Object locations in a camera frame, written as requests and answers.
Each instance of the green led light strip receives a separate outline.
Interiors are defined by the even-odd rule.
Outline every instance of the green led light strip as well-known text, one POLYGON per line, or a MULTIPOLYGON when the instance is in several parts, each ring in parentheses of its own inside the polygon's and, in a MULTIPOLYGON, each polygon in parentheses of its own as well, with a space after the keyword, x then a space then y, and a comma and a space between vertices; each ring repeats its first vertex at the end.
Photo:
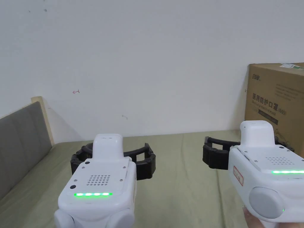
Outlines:
POLYGON ((276 173, 276 174, 281 174, 281 173, 304 173, 304 170, 275 170, 275 171, 271 171, 271 173, 276 173))
POLYGON ((113 195, 113 193, 110 192, 87 192, 87 193, 75 193, 74 196, 98 196, 98 195, 113 195))

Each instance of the gray round knob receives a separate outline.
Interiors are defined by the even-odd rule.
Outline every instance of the gray round knob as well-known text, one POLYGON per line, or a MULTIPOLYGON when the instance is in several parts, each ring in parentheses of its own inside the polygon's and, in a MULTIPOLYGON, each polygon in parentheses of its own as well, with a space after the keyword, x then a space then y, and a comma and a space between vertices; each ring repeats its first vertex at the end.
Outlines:
POLYGON ((256 213, 267 219, 278 218, 284 211, 282 198, 269 188, 253 188, 249 194, 249 202, 256 213))

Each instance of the white wall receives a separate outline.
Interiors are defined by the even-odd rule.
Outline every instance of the white wall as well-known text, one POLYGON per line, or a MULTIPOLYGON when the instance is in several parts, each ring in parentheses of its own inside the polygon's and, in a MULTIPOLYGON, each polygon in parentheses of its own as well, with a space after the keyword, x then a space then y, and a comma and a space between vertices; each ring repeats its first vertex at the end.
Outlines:
POLYGON ((0 116, 43 96, 56 142, 236 129, 247 65, 304 61, 303 9, 303 0, 1 1, 0 116))

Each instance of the white sticker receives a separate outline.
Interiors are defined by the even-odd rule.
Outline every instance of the white sticker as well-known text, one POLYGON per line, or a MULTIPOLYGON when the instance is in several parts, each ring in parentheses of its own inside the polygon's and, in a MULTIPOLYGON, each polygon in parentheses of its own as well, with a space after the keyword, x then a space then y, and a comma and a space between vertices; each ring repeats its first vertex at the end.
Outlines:
POLYGON ((294 65, 292 63, 283 63, 280 67, 283 67, 283 68, 295 68, 295 69, 298 69, 298 70, 304 70, 303 67, 294 65))
POLYGON ((241 175, 241 173, 237 170, 237 168, 234 166, 233 167, 233 174, 239 181, 239 183, 243 186, 244 185, 244 177, 241 175))

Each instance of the red label sticker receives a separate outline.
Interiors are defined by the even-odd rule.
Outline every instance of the red label sticker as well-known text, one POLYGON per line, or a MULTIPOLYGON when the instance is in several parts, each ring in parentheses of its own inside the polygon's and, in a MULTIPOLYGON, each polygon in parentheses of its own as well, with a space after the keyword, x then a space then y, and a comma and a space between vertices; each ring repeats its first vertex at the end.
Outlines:
POLYGON ((233 167, 233 174, 235 175, 235 177, 237 178, 239 183, 243 186, 244 177, 241 175, 241 173, 237 170, 237 168, 235 166, 233 167))

